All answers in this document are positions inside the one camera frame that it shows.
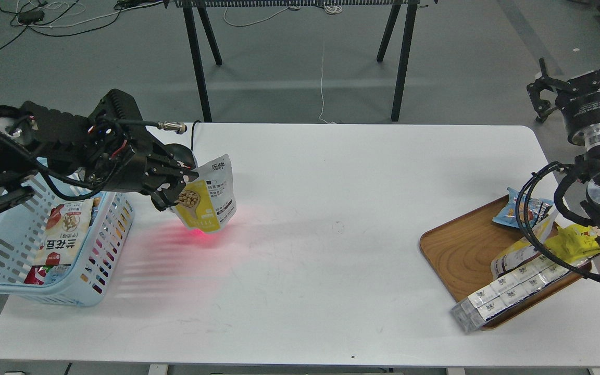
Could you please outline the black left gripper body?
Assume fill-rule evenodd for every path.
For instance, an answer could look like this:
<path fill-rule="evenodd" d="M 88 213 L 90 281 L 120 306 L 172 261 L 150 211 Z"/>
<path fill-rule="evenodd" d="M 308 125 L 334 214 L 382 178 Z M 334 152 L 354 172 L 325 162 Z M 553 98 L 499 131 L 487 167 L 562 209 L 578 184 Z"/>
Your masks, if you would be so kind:
<path fill-rule="evenodd" d="M 147 144 L 161 142 L 150 133 L 158 125 L 143 120 L 133 96 L 107 92 L 79 124 L 80 181 L 90 190 L 150 195 Z"/>

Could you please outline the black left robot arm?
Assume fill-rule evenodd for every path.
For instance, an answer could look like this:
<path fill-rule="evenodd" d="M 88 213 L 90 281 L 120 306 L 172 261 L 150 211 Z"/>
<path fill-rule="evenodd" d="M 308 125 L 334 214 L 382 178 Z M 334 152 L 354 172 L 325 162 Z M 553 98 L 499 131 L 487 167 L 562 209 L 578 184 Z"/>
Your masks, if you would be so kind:
<path fill-rule="evenodd" d="M 184 145 L 162 143 L 150 128 L 183 134 L 188 127 L 143 120 L 136 100 L 119 89 L 86 117 L 31 101 L 0 105 L 0 214 L 33 197 L 24 183 L 35 175 L 65 201 L 135 192 L 159 211 L 175 206 L 198 178 L 196 158 Z"/>

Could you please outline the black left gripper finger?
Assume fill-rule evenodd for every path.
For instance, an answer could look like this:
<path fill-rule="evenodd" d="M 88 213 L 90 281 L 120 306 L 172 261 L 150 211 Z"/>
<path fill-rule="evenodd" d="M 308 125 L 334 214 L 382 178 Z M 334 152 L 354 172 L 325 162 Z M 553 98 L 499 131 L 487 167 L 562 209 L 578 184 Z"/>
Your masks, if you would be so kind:
<path fill-rule="evenodd" d="M 185 186 L 184 177 L 150 177 L 150 199 L 153 206 L 157 211 L 175 206 Z"/>
<path fill-rule="evenodd" d="M 189 183 L 198 178 L 197 167 L 190 169 L 168 155 L 165 144 L 149 142 L 147 144 L 147 183 L 150 177 L 184 177 Z"/>

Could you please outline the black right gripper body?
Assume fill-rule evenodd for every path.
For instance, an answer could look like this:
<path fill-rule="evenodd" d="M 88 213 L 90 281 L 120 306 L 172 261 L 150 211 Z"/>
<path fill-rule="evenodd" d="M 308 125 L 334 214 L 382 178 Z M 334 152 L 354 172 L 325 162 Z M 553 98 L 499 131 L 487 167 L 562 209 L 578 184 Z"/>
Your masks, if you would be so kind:
<path fill-rule="evenodd" d="M 600 126 L 600 78 L 579 76 L 560 90 L 560 113 L 564 117 L 567 141 L 584 146 L 588 130 Z"/>

